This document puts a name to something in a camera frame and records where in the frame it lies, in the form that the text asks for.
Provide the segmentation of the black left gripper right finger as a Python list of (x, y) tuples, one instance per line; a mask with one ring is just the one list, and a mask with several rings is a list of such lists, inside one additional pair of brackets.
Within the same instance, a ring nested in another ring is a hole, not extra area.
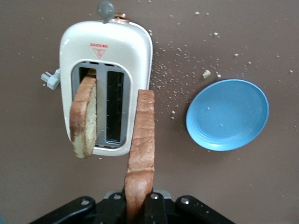
[(145, 224), (232, 224), (222, 214), (193, 196), (181, 196), (176, 201), (154, 192), (144, 201)]

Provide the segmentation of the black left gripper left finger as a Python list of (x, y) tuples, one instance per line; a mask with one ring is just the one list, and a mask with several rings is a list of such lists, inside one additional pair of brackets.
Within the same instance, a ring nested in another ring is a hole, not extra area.
[(96, 203), (81, 196), (32, 221), (33, 224), (124, 224), (126, 201), (123, 192), (108, 192)]

